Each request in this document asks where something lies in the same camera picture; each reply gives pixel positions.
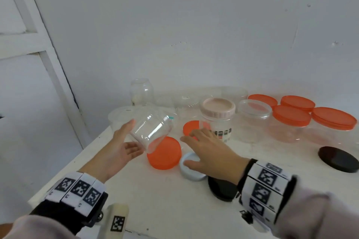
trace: table surface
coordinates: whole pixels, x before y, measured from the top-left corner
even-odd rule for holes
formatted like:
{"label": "table surface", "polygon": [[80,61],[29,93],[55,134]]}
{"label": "table surface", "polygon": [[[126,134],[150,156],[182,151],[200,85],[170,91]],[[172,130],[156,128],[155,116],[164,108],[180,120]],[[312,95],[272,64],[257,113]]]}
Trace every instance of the table surface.
{"label": "table surface", "polygon": [[[180,128],[169,135],[179,140]],[[44,193],[63,175],[78,170],[112,137],[108,127],[74,160],[51,179],[29,203],[35,207]],[[332,169],[317,155],[318,145],[306,142],[285,144],[265,137],[260,143],[245,144],[232,136],[228,145],[239,155],[265,160],[298,174],[304,185],[336,194],[359,209],[359,174]],[[180,142],[182,155],[192,151]],[[359,158],[359,151],[350,151]],[[130,214],[126,228],[158,239],[183,238],[271,238],[248,225],[237,202],[223,202],[209,190],[207,180],[192,182],[182,177],[178,166],[171,170],[152,168],[146,155],[132,160],[107,183],[106,204],[126,203]]]}

